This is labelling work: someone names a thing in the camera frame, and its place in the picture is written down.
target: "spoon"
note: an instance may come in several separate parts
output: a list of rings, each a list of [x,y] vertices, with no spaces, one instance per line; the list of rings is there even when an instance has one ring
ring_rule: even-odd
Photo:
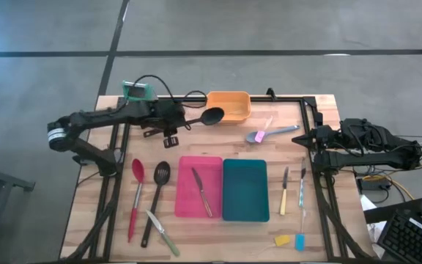
[[[277,129],[275,131],[266,132],[264,134],[263,139],[266,139],[269,135],[274,135],[274,134],[277,134],[277,133],[286,133],[286,132],[296,131],[299,128],[300,128],[299,125],[291,125],[291,126],[289,126],[287,128],[282,128],[282,129]],[[258,133],[258,131],[254,131],[254,132],[249,133],[246,136],[246,138],[245,138],[247,140],[247,142],[249,142],[249,143],[256,143],[255,136],[256,136],[257,133]]]
[[[138,189],[136,189],[136,196],[135,202],[133,203],[133,209],[131,210],[131,217],[130,217],[130,227],[128,228],[128,243],[131,241],[133,237],[133,233],[135,231],[135,222],[136,222],[136,213],[138,211],[138,203],[139,203],[139,194],[141,193],[141,188],[143,187],[143,180],[144,180],[144,167],[143,164],[138,160],[134,159],[131,167],[133,169],[133,174],[135,178],[138,180]]]
[[[221,121],[224,117],[224,110],[219,107],[213,107],[205,110],[200,118],[194,120],[188,120],[187,124],[191,125],[194,123],[202,122],[205,125],[214,125],[215,123]]]
[[[166,161],[161,161],[154,171],[154,181],[158,185],[155,189],[154,199],[152,201],[151,213],[155,213],[155,208],[158,205],[160,188],[164,186],[170,179],[170,165]],[[152,221],[147,219],[146,229],[144,230],[143,239],[141,240],[141,247],[147,247],[149,234],[151,233]]]

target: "yellow handle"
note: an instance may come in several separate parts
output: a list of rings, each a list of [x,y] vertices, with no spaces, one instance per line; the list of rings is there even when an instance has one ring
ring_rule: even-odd
[[[286,214],[286,189],[283,190],[283,196],[281,198],[281,208],[279,214],[284,216]]]

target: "keyboard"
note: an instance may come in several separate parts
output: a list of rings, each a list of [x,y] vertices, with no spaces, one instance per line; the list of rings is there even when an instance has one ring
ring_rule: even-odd
[[[398,210],[387,222],[377,244],[406,263],[422,263],[422,218]]]

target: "wooden tabletop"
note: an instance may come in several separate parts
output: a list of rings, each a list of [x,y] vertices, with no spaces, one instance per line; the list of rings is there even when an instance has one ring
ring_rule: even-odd
[[[323,113],[324,124],[337,129],[339,127],[339,115],[334,96],[315,95],[315,97],[318,109]],[[99,97],[96,109],[115,106],[117,98],[117,96]],[[197,118],[203,110],[186,109],[186,117],[187,119]],[[255,262],[326,260],[317,200],[309,165],[304,191],[304,205],[307,212],[304,224],[306,250],[298,252],[294,245],[295,234],[299,232],[301,219],[301,211],[297,206],[300,168],[303,157],[307,156],[307,150],[292,143],[291,139],[294,136],[304,134],[303,129],[273,136],[265,139],[261,144],[249,145],[245,142],[245,135],[264,126],[267,117],[270,115],[273,115],[273,122],[269,130],[289,125],[303,127],[298,103],[252,103],[251,111],[250,118],[239,125],[204,126],[195,124],[191,131],[179,128],[177,135],[180,145],[170,149],[163,147],[162,135],[145,139],[142,136],[143,131],[139,127],[131,127],[111,247],[111,261]],[[111,127],[93,129],[89,135],[89,143],[101,149],[107,148],[110,136]],[[178,161],[183,155],[266,160],[270,220],[266,223],[253,223],[228,222],[222,219],[177,218],[174,215],[177,171]],[[134,158],[143,163],[146,176],[138,207],[135,235],[131,243],[128,243],[127,230],[130,212],[138,184],[131,171],[131,161]],[[175,257],[171,253],[154,227],[149,237],[148,247],[145,249],[140,247],[147,222],[147,215],[144,210],[150,209],[156,189],[153,180],[154,169],[161,161],[167,161],[171,165],[171,178],[162,187],[156,216],[180,250],[179,257]],[[282,181],[286,166],[289,166],[290,170],[287,185],[286,215],[280,216]],[[85,166],[81,170],[79,180],[96,171],[95,166]],[[92,227],[101,181],[99,176],[95,176],[77,188],[62,247],[62,257],[66,257],[73,252]],[[366,252],[374,255],[352,174],[346,172],[336,175],[335,190],[343,225]],[[105,228],[100,236],[100,252],[103,248]],[[333,246],[337,251],[334,229],[330,228],[330,231]],[[289,235],[290,243],[276,247],[274,238],[278,235]]]

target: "red handle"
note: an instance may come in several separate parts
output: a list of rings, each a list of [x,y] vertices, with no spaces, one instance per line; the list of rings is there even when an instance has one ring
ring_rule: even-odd
[[[131,210],[131,218],[130,218],[130,228],[128,228],[128,243],[131,241],[133,237],[133,233],[135,232],[135,221],[136,221],[136,208]]]

